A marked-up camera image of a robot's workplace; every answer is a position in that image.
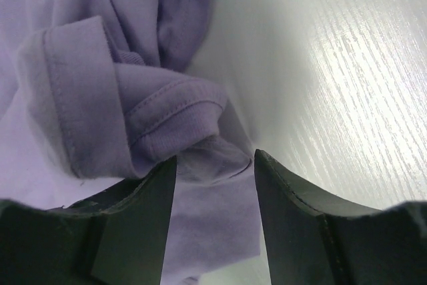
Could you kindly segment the purple t shirt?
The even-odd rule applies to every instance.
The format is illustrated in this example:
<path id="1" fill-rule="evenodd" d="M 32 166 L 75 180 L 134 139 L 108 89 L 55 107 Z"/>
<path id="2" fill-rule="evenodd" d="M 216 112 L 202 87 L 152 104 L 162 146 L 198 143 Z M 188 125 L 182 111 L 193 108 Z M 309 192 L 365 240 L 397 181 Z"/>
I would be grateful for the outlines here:
<path id="1" fill-rule="evenodd" d="M 177 158 L 163 284 L 260 254 L 228 97 L 185 73 L 211 0 L 1 0 L 1 197 L 69 206 Z"/>

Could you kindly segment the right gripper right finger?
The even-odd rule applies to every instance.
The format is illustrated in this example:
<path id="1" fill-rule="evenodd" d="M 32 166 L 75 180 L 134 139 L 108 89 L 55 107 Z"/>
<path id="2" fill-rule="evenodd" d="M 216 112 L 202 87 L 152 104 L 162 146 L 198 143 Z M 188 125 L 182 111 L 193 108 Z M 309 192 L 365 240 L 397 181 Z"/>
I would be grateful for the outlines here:
<path id="1" fill-rule="evenodd" d="M 377 210 L 340 198 L 257 150 L 272 284 L 425 284 L 426 203 Z"/>

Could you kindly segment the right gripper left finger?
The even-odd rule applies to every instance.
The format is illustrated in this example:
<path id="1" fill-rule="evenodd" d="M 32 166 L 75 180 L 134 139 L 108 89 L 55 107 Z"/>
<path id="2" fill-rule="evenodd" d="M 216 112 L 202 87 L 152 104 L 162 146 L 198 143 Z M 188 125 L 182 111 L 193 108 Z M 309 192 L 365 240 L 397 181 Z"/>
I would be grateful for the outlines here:
<path id="1" fill-rule="evenodd" d="M 1 201 L 2 284 L 159 284 L 176 160 L 69 208 Z"/>

